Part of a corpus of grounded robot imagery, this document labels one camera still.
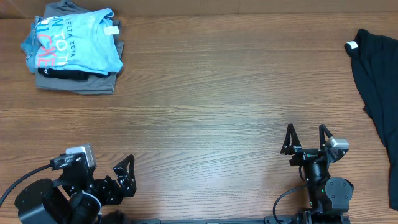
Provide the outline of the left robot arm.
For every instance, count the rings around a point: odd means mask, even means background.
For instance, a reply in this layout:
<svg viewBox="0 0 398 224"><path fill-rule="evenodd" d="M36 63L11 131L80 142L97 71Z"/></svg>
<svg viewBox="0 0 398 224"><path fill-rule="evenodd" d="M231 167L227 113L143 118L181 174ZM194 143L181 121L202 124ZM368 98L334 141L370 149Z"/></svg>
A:
<svg viewBox="0 0 398 224"><path fill-rule="evenodd" d="M117 179L94 179L95 166L86 154L61 154L48 165L62 170L58 179L40 179L27 186L15 199L22 223L130 223L120 211L102 214L107 205L119 205L136 193L134 156L128 155L113 167Z"/></svg>

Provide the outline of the light blue printed t-shirt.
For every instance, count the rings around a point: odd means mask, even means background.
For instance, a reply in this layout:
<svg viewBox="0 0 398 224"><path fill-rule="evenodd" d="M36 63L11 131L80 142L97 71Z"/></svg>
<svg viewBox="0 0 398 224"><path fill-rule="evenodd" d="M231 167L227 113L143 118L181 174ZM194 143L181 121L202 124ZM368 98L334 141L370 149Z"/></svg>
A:
<svg viewBox="0 0 398 224"><path fill-rule="evenodd" d="M35 67L102 75L119 72L123 63L114 43L119 28L113 25L113 16L106 8L41 20L35 26L41 44Z"/></svg>

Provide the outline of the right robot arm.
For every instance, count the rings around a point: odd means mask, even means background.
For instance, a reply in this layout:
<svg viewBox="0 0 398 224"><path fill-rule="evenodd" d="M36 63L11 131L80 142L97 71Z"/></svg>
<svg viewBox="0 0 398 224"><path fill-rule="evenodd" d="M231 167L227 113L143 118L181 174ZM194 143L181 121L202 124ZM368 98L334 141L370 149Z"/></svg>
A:
<svg viewBox="0 0 398 224"><path fill-rule="evenodd" d="M273 216L277 223L282 220L276 215L276 205L286 195L306 188L310 208L298 211L289 218L288 223L349 223L345 216L349 210L354 186L342 177L332 177L329 172L330 164L342 159L349 151L349 142L346 139L336 138L325 125L319 126L319 147L304 149L299 141L293 124L287 126L285 140L281 154L290 155L289 164L299 167L300 178L304 185L288 190L277 198L273 204Z"/></svg>

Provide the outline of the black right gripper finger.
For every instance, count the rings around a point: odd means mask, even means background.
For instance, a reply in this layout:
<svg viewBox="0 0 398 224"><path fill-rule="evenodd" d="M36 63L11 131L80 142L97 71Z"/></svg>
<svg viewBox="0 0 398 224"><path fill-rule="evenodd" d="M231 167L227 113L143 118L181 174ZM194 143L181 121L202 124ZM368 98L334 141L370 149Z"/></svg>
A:
<svg viewBox="0 0 398 224"><path fill-rule="evenodd" d="M297 133L292 123L287 126L285 140L280 151L281 154L293 155L302 150Z"/></svg>
<svg viewBox="0 0 398 224"><path fill-rule="evenodd" d="M319 125L320 148L326 145L325 137L330 138L333 137L333 135L324 124L321 124Z"/></svg>

